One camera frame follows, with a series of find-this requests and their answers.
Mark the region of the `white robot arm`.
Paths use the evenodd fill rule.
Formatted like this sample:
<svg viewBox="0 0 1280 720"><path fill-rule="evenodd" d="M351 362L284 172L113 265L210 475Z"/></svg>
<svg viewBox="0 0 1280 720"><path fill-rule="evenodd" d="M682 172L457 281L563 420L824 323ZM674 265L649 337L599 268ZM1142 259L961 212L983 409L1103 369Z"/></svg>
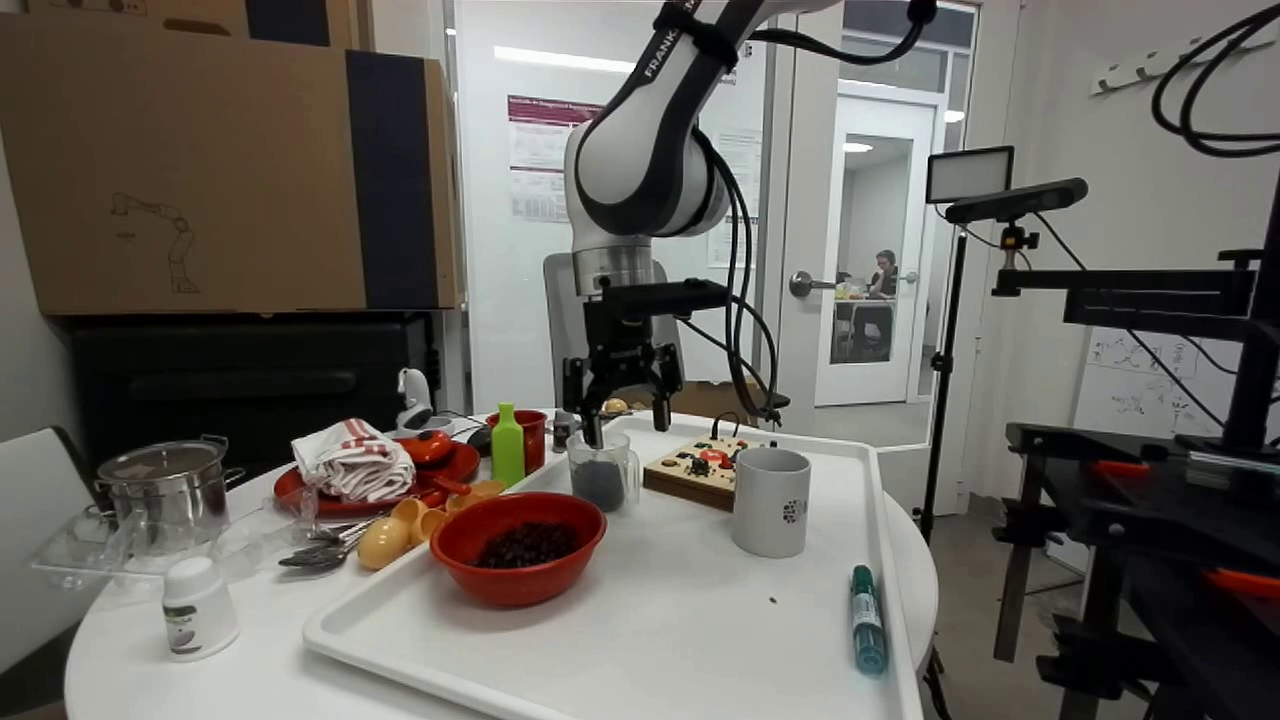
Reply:
<svg viewBox="0 0 1280 720"><path fill-rule="evenodd" d="M651 35L616 97L563 146L563 204L570 224L570 285L583 315L583 354L560 364L563 409L583 439L605 446L605 404L623 387L656 399L656 426L673 420L682 385L674 345L661 320L723 315L716 345L747 415L773 415L774 380L739 354L739 330L755 315L747 285L661 281L656 239L702 236L732 221L732 265L751 245L743 193L699 129L716 83L734 72L747 39L841 60L841 49L774 29L782 13L820 13L835 0L665 0Z"/></svg>

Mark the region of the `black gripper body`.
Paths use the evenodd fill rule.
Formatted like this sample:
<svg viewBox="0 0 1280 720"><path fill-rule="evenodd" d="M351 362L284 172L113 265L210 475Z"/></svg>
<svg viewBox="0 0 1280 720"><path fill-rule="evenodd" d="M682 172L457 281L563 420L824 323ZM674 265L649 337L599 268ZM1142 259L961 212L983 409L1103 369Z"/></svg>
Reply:
<svg viewBox="0 0 1280 720"><path fill-rule="evenodd" d="M605 285L599 295L583 305L588 395L608 399L616 387L649 385L661 349L651 339L656 315L687 320L690 314L723 305L727 290L712 281Z"/></svg>

